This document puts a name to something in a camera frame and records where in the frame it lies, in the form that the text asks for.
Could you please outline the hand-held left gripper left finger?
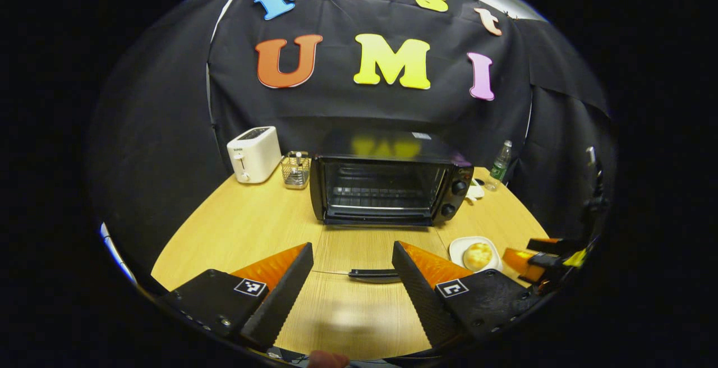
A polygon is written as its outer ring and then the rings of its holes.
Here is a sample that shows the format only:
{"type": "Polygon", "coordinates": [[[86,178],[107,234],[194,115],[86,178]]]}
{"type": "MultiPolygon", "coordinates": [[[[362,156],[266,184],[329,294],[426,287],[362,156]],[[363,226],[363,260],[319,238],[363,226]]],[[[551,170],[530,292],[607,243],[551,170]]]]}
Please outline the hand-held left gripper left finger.
{"type": "Polygon", "coordinates": [[[206,269],[159,297],[159,304],[198,329],[264,352],[272,347],[314,265],[312,243],[244,266],[206,269]]]}

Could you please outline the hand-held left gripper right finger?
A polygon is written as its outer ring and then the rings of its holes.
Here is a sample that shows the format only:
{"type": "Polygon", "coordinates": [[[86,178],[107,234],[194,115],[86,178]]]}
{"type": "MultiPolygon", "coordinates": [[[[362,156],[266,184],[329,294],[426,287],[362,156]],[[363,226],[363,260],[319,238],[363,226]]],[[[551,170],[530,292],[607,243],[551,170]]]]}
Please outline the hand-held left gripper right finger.
{"type": "Polygon", "coordinates": [[[540,302],[497,269],[473,273],[410,243],[394,243],[392,264],[436,349],[496,338],[540,302]]]}

